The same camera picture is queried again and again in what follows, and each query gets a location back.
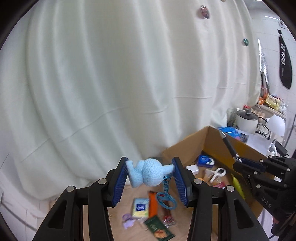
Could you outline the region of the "blue tape dispenser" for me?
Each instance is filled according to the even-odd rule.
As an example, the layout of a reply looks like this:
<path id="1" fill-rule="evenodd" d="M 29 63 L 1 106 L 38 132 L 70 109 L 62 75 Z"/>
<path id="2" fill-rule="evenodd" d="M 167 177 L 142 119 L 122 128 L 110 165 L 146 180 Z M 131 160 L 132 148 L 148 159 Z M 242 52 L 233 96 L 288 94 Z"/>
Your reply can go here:
<path id="1" fill-rule="evenodd" d="M 215 165 L 215 160 L 208 155 L 199 155 L 197 157 L 197 166 L 213 168 Z"/>

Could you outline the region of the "green cracker packet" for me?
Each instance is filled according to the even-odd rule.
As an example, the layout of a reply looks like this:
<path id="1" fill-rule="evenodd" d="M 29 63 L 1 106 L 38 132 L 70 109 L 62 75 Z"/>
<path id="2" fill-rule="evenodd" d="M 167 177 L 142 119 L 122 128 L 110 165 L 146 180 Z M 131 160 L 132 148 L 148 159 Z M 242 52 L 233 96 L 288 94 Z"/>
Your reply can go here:
<path id="1" fill-rule="evenodd" d="M 144 224 L 153 236 L 159 241 L 171 240 L 175 235 L 168 230 L 168 228 L 161 222 L 161 220 L 155 215 L 148 218 Z"/>

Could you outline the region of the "yellow green snack packet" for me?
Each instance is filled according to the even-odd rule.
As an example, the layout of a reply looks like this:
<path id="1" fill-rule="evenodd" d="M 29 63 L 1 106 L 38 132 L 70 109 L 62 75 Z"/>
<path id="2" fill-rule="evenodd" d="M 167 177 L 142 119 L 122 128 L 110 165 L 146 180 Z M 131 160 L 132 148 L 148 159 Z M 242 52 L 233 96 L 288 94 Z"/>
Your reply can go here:
<path id="1" fill-rule="evenodd" d="M 240 182 L 233 174 L 231 174 L 231 176 L 232 176 L 234 188 L 237 190 L 237 192 L 240 194 L 240 196 L 243 198 L 243 200 L 245 200 L 245 195 L 244 195 L 243 189 L 240 185 Z"/>

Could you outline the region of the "white curtain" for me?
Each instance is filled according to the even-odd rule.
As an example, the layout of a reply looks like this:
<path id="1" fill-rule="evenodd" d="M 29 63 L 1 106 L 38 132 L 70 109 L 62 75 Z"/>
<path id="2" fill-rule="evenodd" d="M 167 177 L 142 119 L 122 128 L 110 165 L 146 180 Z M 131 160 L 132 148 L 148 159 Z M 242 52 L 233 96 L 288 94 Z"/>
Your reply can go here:
<path id="1" fill-rule="evenodd" d="M 259 93 L 244 1 L 40 1 L 1 49 L 1 128 L 39 200 L 224 126 Z"/>

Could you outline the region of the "clear candy packet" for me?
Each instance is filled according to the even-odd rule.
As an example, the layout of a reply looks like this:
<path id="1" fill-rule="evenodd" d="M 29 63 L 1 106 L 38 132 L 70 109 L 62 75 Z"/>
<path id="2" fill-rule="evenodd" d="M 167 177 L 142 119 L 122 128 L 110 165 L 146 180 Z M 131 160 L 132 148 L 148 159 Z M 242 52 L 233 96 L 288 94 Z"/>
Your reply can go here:
<path id="1" fill-rule="evenodd" d="M 217 178 L 217 179 L 213 180 L 212 182 L 208 181 L 208 184 L 212 187 L 224 189 L 226 187 L 226 185 L 228 184 L 228 182 L 224 181 L 220 178 Z"/>

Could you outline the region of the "white desk lamp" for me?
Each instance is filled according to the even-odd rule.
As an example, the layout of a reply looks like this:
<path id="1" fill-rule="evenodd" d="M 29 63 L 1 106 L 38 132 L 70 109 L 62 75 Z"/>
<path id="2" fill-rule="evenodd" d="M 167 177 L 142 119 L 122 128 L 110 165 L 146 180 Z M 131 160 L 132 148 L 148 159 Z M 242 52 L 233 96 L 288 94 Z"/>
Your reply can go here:
<path id="1" fill-rule="evenodd" d="M 285 120 L 274 114 L 267 122 L 267 127 L 270 130 L 270 146 L 268 152 L 274 154 L 276 152 L 275 141 L 276 137 L 283 137 L 285 134 Z"/>

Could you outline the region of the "purple keychain toy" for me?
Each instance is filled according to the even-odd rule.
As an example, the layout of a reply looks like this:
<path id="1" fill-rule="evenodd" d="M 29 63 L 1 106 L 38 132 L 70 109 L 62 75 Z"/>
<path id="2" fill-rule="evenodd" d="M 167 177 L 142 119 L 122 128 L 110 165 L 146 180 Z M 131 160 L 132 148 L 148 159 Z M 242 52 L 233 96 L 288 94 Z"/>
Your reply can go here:
<path id="1" fill-rule="evenodd" d="M 134 219 L 130 213 L 126 213 L 122 216 L 122 226 L 125 230 L 133 227 L 135 222 L 136 219 Z"/>

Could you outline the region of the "black pen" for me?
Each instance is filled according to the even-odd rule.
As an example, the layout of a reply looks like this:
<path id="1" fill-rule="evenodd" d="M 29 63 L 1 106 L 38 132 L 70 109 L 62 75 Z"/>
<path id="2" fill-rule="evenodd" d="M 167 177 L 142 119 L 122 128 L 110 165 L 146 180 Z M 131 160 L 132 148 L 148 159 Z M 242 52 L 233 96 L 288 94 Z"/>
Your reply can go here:
<path id="1" fill-rule="evenodd" d="M 238 155 L 238 153 L 236 152 L 236 150 L 233 148 L 233 146 L 231 145 L 230 141 L 228 140 L 227 136 L 224 134 L 224 132 L 222 132 L 221 130 L 219 130 L 220 136 L 222 138 L 222 141 L 224 142 L 224 144 L 226 145 L 227 149 L 229 150 L 230 155 L 233 157 L 235 162 L 241 163 L 241 158 Z"/>

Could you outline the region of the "white charger block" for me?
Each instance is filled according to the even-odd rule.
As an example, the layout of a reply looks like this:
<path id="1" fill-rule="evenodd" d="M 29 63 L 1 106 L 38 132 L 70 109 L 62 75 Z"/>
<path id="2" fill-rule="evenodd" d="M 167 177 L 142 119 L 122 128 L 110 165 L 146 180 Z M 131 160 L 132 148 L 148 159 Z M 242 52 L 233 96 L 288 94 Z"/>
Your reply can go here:
<path id="1" fill-rule="evenodd" d="M 199 174 L 199 167 L 194 164 L 194 165 L 190 165 L 190 166 L 186 166 L 187 170 L 190 170 L 194 175 Z"/>

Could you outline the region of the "black racket bag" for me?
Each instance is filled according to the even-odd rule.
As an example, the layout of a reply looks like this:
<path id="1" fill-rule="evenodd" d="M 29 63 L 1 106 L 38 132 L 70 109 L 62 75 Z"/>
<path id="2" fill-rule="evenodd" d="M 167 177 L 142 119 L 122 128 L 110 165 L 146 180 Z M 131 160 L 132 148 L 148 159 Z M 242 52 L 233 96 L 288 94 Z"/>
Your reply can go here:
<path id="1" fill-rule="evenodd" d="M 279 74 L 280 80 L 283 86 L 290 89 L 292 86 L 292 63 L 290 59 L 290 54 L 284 42 L 282 35 L 279 36 L 280 44 L 280 67 Z"/>

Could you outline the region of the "red sausage snack pack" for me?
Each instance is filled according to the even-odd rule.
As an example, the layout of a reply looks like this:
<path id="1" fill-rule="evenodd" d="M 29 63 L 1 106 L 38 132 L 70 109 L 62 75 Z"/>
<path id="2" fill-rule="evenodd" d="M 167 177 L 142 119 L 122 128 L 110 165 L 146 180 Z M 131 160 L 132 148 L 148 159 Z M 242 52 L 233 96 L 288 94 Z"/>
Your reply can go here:
<path id="1" fill-rule="evenodd" d="M 174 226 L 176 225 L 176 221 L 173 218 L 170 209 L 166 209 L 163 207 L 163 224 L 166 227 Z"/>

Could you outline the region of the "blue knitted keychain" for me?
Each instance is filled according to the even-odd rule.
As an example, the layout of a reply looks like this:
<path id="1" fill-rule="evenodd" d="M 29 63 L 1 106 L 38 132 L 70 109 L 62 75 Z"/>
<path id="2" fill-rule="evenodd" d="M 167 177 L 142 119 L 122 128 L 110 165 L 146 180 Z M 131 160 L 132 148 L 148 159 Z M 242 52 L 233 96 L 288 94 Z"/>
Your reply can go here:
<path id="1" fill-rule="evenodd" d="M 156 194 L 156 200 L 160 206 L 167 210 L 174 210 L 177 202 L 174 197 L 169 194 L 170 180 L 175 171 L 173 164 L 162 165 L 157 159 L 149 158 L 140 160 L 136 166 L 133 161 L 125 162 L 128 172 L 128 178 L 133 188 L 141 185 L 147 187 L 156 187 L 163 185 L 163 191 Z"/>

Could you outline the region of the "orange snack bar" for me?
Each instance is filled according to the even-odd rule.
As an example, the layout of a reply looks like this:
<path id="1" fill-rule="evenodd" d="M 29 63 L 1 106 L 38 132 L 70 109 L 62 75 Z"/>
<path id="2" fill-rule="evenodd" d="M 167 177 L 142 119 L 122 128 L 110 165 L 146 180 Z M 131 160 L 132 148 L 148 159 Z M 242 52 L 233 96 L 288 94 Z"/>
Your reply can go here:
<path id="1" fill-rule="evenodd" d="M 158 215 L 158 202 L 157 193 L 154 191 L 149 191 L 149 218 Z"/>

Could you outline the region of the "tissue pack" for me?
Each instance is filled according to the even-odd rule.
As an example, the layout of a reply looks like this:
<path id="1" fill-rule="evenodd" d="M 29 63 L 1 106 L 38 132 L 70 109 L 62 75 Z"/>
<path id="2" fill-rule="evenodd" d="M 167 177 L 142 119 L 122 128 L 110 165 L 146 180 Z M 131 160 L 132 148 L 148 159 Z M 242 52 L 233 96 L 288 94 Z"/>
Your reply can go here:
<path id="1" fill-rule="evenodd" d="M 149 217 L 149 199 L 135 198 L 132 204 L 132 217 L 147 220 Z"/>

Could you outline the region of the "white rice cooker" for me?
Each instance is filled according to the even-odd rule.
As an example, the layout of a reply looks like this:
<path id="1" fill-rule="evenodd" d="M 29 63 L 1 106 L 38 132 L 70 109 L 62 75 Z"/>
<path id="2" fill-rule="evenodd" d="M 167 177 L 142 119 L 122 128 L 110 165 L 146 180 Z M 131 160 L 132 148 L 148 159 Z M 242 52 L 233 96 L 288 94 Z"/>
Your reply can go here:
<path id="1" fill-rule="evenodd" d="M 237 111 L 235 125 L 240 131 L 255 134 L 259 117 L 250 109 Z"/>

